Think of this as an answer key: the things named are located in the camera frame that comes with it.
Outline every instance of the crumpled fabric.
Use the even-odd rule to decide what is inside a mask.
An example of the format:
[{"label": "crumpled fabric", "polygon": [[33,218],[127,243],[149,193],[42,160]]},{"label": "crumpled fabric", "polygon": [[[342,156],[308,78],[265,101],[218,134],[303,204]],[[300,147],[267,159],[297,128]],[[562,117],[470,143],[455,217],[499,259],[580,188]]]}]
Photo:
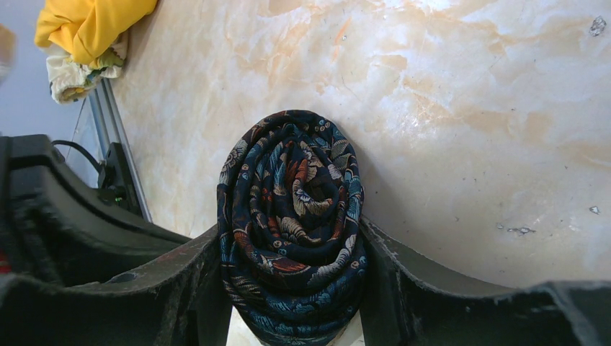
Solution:
[{"label": "crumpled fabric", "polygon": [[329,120],[288,110],[236,144],[217,187],[225,290],[266,345],[327,345],[367,269],[357,158]]},{"label": "crumpled fabric", "polygon": [[142,17],[156,0],[46,0],[36,22],[34,44],[58,45],[72,61],[98,68],[95,60]]},{"label": "crumpled fabric", "polygon": [[71,55],[57,45],[43,49],[47,53],[47,73],[51,97],[58,104],[85,98],[102,78],[118,78],[122,74],[128,52],[128,34],[122,34],[95,60],[95,64],[76,63]]}]

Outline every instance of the floral print fabric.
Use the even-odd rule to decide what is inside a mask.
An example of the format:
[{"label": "floral print fabric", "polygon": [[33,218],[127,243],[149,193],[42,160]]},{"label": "floral print fabric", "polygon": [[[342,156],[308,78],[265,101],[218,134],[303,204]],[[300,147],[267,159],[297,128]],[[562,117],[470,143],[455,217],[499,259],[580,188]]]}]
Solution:
[{"label": "floral print fabric", "polygon": [[356,313],[367,268],[357,158],[320,115],[266,117],[236,144],[217,188],[223,284],[270,345],[326,345]]}]

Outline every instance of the rolled scarf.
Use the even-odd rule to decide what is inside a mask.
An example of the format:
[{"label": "rolled scarf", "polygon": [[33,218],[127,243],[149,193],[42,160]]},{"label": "rolled scarf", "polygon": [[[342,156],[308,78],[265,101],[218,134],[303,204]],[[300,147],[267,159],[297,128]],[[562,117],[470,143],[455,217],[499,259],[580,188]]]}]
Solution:
[{"label": "rolled scarf", "polygon": [[266,117],[233,148],[217,187],[223,284],[269,345],[327,345],[356,314],[367,257],[357,158],[313,112]]}]

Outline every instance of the rolled fabric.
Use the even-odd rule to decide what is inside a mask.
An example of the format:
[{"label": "rolled fabric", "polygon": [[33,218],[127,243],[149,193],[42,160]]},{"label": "rolled fabric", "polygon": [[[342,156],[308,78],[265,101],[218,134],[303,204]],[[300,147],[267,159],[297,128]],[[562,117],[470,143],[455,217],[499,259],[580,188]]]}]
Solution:
[{"label": "rolled fabric", "polygon": [[225,290],[268,345],[327,345],[356,314],[367,256],[354,150],[303,110],[270,115],[233,148],[217,187]]}]

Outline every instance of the white cloth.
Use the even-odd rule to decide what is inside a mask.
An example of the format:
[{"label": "white cloth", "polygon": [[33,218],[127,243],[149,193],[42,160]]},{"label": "white cloth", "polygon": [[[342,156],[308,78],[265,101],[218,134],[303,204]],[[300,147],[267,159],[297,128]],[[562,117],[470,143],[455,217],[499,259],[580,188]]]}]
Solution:
[{"label": "white cloth", "polygon": [[59,104],[75,102],[87,96],[102,78],[117,78],[122,73],[128,51],[128,35],[122,34],[93,64],[72,61],[70,54],[58,45],[44,48],[51,97]]}]

